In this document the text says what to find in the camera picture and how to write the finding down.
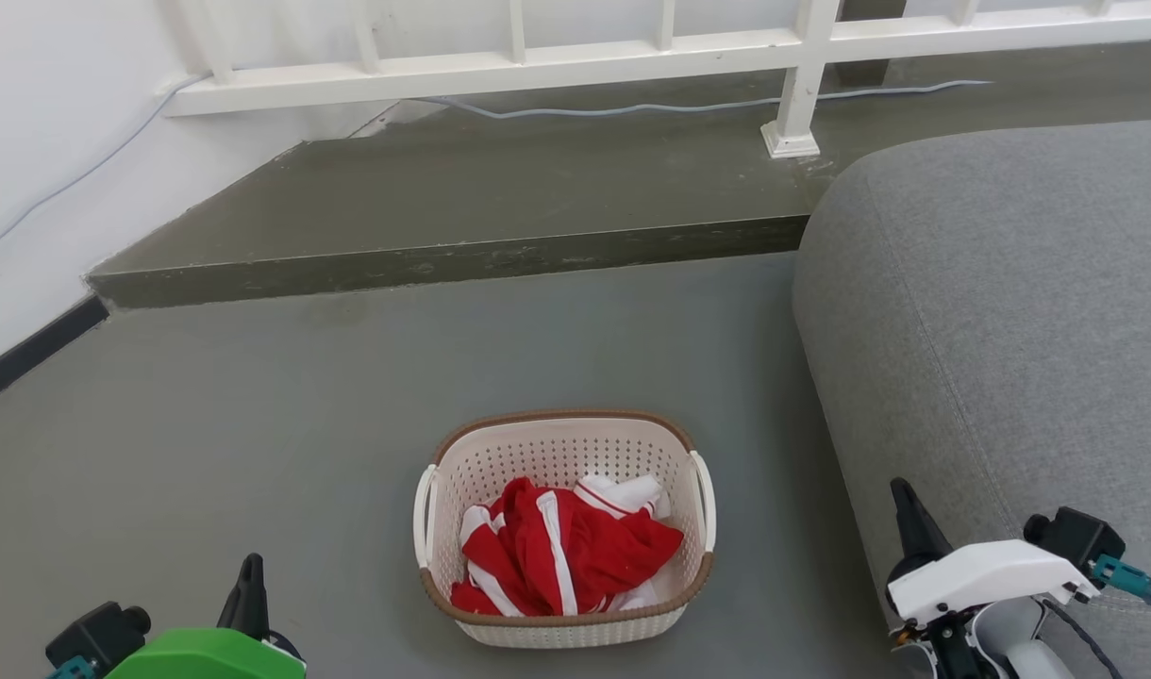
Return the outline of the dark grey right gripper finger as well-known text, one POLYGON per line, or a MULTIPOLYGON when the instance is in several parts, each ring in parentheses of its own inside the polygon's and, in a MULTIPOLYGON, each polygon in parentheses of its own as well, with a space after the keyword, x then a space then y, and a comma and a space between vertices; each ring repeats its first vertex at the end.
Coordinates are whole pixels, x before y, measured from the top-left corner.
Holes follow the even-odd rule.
POLYGON ((895 527, 904 551, 902 559, 892 569, 892 577, 910 574, 954 551, 954 546, 943 536, 942 528, 933 521, 907 480, 892 480, 892 498, 895 505, 895 527))

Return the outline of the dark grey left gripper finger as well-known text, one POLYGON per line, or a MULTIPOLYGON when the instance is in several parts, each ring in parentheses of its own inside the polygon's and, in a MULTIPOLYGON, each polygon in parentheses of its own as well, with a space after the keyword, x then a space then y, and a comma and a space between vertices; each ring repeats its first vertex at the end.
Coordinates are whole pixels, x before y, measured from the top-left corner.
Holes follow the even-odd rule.
POLYGON ((249 554, 241 563, 238 580, 227 593, 218 628, 235 630, 243 635, 270 635, 268 592, 260 554, 249 554))

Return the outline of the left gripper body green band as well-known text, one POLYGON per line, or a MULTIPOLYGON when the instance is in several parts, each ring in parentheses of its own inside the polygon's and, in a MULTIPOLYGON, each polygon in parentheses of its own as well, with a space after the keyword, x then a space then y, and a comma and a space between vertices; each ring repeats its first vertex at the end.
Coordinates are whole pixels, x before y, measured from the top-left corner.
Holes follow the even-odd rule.
POLYGON ((305 678, 307 663, 229 628, 178 628, 148 641, 107 678, 305 678))

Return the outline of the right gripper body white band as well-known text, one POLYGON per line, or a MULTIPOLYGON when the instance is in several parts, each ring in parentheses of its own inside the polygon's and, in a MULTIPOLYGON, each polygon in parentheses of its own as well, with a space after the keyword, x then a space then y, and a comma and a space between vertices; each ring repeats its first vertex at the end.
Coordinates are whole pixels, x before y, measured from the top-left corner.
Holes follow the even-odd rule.
POLYGON ((887 586, 891 606, 904 621, 929 624, 1007 598, 1050 594, 1062 604, 1100 589, 1070 562, 1019 537, 963 546, 887 586))

